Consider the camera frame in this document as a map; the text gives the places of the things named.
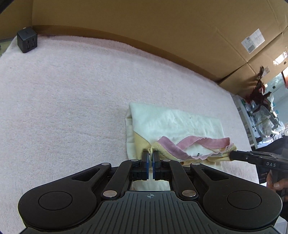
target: silver screw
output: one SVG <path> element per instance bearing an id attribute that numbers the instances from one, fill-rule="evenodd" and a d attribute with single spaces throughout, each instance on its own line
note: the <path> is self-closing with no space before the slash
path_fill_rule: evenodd
<path id="1" fill-rule="evenodd" d="M 196 196 L 196 194 L 197 193 L 194 190 L 184 190 L 182 192 L 182 195 L 186 196 L 186 197 L 194 197 L 194 196 Z"/>
<path id="2" fill-rule="evenodd" d="M 117 195 L 117 192 L 114 190 L 107 190 L 103 193 L 105 197 L 115 197 Z"/>

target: person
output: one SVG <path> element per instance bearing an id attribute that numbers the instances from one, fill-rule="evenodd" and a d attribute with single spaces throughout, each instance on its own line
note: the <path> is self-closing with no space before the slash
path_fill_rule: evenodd
<path id="1" fill-rule="evenodd" d="M 282 179 L 276 183 L 272 183 L 272 175 L 271 172 L 269 172 L 267 176 L 267 187 L 272 189 L 274 192 L 288 188 L 288 179 Z M 288 195 L 284 198 L 280 216 L 288 221 Z"/>

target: black cube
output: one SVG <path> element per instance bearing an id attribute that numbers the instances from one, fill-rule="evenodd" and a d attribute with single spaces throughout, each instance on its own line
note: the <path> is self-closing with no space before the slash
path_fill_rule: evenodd
<path id="1" fill-rule="evenodd" d="M 37 47 L 37 33 L 32 27 L 24 28 L 17 32 L 17 44 L 23 53 Z"/>

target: circular cap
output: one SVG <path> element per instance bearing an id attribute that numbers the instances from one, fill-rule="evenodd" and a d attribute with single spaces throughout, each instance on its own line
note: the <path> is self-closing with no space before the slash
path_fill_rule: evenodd
<path id="1" fill-rule="evenodd" d="M 114 190 L 107 190 L 103 193 L 105 197 L 115 197 L 117 195 L 117 192 Z"/>
<path id="2" fill-rule="evenodd" d="M 39 199 L 39 205 L 46 210 L 61 210 L 69 206 L 71 202 L 71 195 L 61 191 L 46 193 Z"/>
<path id="3" fill-rule="evenodd" d="M 228 202 L 242 210 L 254 209 L 261 203 L 261 198 L 258 194 L 250 191 L 235 191 L 228 195 Z"/>
<path id="4" fill-rule="evenodd" d="M 183 196 L 186 196 L 186 197 L 193 197 L 195 196 L 197 193 L 194 191 L 194 190 L 184 190 L 182 192 L 182 195 Z"/>

